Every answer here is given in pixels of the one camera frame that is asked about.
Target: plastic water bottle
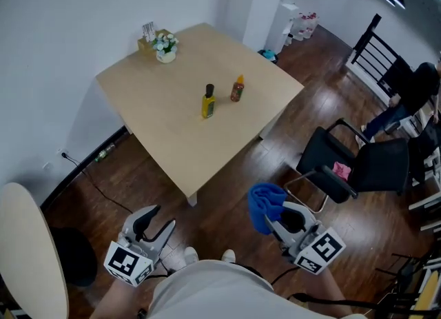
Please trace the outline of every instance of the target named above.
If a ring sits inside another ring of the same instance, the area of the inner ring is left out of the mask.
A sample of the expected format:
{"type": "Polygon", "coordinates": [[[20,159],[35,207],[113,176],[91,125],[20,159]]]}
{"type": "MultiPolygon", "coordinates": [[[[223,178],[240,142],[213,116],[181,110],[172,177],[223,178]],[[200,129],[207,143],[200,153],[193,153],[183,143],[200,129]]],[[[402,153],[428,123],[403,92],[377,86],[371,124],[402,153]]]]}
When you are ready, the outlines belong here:
{"type": "Polygon", "coordinates": [[[95,158],[95,161],[100,162],[100,161],[104,160],[115,149],[116,149],[115,144],[111,143],[104,150],[101,150],[99,152],[98,156],[95,158]]]}

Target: black bottle cap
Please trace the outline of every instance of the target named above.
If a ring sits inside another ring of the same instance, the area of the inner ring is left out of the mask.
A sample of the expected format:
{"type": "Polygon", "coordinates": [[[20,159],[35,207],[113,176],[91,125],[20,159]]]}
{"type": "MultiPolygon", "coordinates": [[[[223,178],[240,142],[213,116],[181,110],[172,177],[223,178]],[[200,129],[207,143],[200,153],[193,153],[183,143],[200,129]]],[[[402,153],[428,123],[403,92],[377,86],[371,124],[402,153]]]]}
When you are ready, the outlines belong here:
{"type": "Polygon", "coordinates": [[[210,97],[213,96],[213,92],[214,92],[214,85],[213,84],[207,84],[207,86],[205,87],[205,97],[207,99],[209,99],[210,97]]]}

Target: black shirt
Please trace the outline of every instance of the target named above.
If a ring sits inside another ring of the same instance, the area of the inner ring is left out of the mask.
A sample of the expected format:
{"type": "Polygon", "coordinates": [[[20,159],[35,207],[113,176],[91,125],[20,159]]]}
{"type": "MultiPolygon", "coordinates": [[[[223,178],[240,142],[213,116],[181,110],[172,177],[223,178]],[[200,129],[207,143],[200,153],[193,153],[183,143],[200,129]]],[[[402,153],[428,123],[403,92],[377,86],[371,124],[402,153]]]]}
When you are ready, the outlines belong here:
{"type": "Polygon", "coordinates": [[[438,94],[440,75],[432,63],[423,63],[400,89],[400,102],[413,116],[430,99],[430,96],[438,94]]]}

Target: person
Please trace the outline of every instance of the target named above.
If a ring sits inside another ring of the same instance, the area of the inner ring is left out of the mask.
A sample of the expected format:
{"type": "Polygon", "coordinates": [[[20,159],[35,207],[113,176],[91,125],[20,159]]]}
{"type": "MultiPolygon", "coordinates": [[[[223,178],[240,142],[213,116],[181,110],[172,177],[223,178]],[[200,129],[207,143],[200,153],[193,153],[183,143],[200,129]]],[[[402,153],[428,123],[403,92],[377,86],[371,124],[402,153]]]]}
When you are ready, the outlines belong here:
{"type": "MultiPolygon", "coordinates": [[[[374,136],[392,123],[413,116],[424,104],[435,96],[433,120],[438,123],[438,105],[441,79],[441,59],[438,64],[423,63],[412,74],[411,78],[403,85],[400,95],[395,95],[389,100],[389,107],[375,117],[367,125],[361,126],[361,131],[368,141],[374,142],[374,136]]],[[[365,143],[356,136],[359,147],[365,143]]]]}
{"type": "MultiPolygon", "coordinates": [[[[237,265],[228,249],[222,261],[199,260],[194,248],[184,253],[186,267],[159,283],[148,310],[150,319],[226,319],[226,318],[365,318],[341,305],[310,304],[300,307],[274,293],[272,286],[256,271],[237,265]]],[[[310,296],[329,300],[344,297],[331,272],[314,275],[300,270],[310,296]]],[[[91,319],[133,318],[136,288],[116,280],[98,304],[91,319]]]]}

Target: white shoe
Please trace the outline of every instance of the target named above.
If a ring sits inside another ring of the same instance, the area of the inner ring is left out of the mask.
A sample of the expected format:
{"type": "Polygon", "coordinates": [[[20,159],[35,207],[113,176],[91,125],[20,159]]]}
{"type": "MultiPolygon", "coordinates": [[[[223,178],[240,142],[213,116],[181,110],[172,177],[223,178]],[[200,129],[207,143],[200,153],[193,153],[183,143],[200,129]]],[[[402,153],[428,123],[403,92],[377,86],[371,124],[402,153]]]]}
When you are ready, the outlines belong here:
{"type": "MultiPolygon", "coordinates": [[[[360,131],[363,133],[365,130],[366,130],[366,125],[362,125],[360,127],[360,131]]],[[[356,135],[356,142],[358,144],[358,149],[361,149],[366,144],[363,140],[360,139],[358,135],[356,135]]],[[[373,138],[373,136],[371,138],[371,143],[375,143],[375,139],[373,138]]]]}
{"type": "Polygon", "coordinates": [[[190,265],[199,261],[199,256],[193,247],[187,247],[184,251],[185,264],[190,265]]]}
{"type": "Polygon", "coordinates": [[[225,261],[226,263],[235,263],[236,262],[236,254],[234,253],[234,250],[227,249],[224,254],[222,255],[222,261],[225,261]]]}

